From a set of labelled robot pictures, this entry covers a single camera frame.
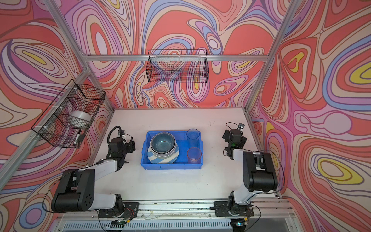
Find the dark blue bowl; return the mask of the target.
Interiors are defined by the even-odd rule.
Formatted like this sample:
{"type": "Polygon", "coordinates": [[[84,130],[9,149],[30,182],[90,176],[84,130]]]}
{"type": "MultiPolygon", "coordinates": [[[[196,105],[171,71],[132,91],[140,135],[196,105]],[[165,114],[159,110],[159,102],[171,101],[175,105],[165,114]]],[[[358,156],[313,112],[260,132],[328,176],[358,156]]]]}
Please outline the dark blue bowl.
{"type": "Polygon", "coordinates": [[[156,134],[150,141],[150,146],[153,151],[159,154],[170,152],[175,146],[175,138],[168,132],[156,134]]]}

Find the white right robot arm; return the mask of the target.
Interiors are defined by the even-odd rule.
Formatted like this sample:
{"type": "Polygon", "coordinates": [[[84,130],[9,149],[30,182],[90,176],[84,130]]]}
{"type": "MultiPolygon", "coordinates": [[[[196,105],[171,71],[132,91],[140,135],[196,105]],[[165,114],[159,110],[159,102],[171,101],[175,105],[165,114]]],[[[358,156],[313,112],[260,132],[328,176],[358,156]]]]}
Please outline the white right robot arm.
{"type": "Polygon", "coordinates": [[[270,153],[243,148],[247,138],[241,129],[225,130],[222,138],[228,143],[223,154],[242,164],[243,183],[231,192],[227,203],[229,213],[239,215],[250,208],[258,194],[277,190],[278,178],[270,153]]]}

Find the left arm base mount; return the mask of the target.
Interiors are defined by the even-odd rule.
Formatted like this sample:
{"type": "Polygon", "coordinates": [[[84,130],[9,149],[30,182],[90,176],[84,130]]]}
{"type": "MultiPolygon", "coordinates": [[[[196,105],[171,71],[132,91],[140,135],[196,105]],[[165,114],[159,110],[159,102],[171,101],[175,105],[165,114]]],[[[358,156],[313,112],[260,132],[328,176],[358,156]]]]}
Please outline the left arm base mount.
{"type": "Polygon", "coordinates": [[[124,202],[122,208],[102,209],[98,211],[99,218],[136,218],[139,211],[139,202],[124,202]]]}

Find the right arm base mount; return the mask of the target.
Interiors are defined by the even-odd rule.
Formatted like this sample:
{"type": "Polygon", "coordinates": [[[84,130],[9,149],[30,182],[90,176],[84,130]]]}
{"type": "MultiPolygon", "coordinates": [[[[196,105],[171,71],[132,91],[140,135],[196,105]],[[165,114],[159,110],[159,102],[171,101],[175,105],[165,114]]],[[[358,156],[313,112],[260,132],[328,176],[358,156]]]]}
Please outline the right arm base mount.
{"type": "Polygon", "coordinates": [[[210,207],[217,217],[247,217],[254,216],[253,207],[249,205],[238,205],[228,201],[215,201],[210,207]]]}

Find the clear blue plastic cup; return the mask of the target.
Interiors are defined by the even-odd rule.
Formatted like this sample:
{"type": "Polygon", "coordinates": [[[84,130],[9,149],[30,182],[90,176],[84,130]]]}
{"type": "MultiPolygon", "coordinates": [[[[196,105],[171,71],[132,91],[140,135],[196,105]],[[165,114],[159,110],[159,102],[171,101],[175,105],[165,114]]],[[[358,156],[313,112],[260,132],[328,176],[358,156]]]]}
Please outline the clear blue plastic cup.
{"type": "Polygon", "coordinates": [[[189,129],[186,132],[186,137],[190,148],[199,147],[200,136],[201,136],[200,131],[195,128],[189,129]]]}

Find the clear pink plastic cup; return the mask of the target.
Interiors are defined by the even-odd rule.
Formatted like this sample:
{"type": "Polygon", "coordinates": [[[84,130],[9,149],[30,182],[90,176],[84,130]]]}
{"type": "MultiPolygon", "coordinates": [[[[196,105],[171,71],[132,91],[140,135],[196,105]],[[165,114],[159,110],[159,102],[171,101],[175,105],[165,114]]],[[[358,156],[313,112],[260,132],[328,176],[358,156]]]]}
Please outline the clear pink plastic cup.
{"type": "Polygon", "coordinates": [[[187,151],[188,163],[198,164],[201,163],[202,151],[197,147],[191,147],[187,151]]]}

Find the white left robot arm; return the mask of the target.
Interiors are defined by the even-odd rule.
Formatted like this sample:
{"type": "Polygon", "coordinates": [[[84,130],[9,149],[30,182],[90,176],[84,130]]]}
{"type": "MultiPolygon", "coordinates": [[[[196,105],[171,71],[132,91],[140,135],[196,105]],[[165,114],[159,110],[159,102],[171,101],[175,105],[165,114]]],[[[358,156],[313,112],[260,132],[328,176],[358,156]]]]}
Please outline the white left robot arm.
{"type": "Polygon", "coordinates": [[[128,162],[126,155],[135,151],[132,137],[127,142],[117,137],[108,142],[105,159],[83,169],[69,169],[62,174],[51,203],[54,213],[67,213],[92,210],[112,210],[123,212],[124,204],[120,194],[97,193],[97,180],[118,172],[128,162]]]}

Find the grey purple bowl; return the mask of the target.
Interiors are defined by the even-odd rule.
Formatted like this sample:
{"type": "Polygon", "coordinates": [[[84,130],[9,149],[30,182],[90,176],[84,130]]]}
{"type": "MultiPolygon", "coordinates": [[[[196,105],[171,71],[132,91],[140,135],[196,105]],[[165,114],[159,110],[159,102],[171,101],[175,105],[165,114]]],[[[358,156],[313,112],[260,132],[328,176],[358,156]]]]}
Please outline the grey purple bowl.
{"type": "Polygon", "coordinates": [[[175,147],[176,142],[173,136],[159,135],[151,139],[149,148],[156,157],[166,158],[174,153],[175,147]]]}

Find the blue plastic bin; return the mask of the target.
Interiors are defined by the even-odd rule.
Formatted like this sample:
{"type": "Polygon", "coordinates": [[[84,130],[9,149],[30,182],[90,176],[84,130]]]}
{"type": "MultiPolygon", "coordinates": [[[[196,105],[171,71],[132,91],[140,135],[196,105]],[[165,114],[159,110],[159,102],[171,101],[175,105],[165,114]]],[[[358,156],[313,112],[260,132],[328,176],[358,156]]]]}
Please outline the blue plastic bin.
{"type": "Polygon", "coordinates": [[[175,137],[175,153],[162,161],[157,158],[151,148],[151,139],[160,133],[159,131],[149,131],[146,134],[146,139],[142,147],[141,166],[146,170],[189,170],[201,169],[203,166],[203,157],[196,163],[191,163],[187,152],[191,148],[188,143],[186,130],[169,131],[175,137]]]}

